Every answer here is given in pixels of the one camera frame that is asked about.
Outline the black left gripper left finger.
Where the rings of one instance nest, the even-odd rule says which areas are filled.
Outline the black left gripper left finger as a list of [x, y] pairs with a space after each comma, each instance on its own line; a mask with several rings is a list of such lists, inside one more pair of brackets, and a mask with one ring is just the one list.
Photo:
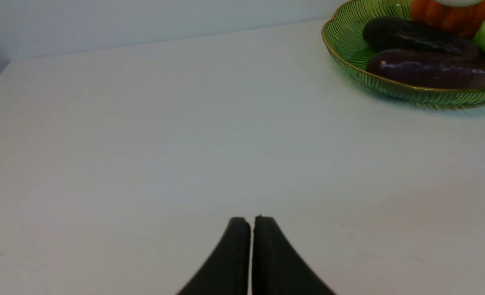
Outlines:
[[214, 250], [179, 295], [246, 295], [250, 245], [250, 224], [243, 217], [232, 217]]

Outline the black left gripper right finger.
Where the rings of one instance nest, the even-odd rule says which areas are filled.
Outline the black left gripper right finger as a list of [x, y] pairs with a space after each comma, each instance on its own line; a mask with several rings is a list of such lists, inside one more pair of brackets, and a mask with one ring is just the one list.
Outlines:
[[299, 256], [273, 217], [254, 219], [252, 294], [334, 295]]

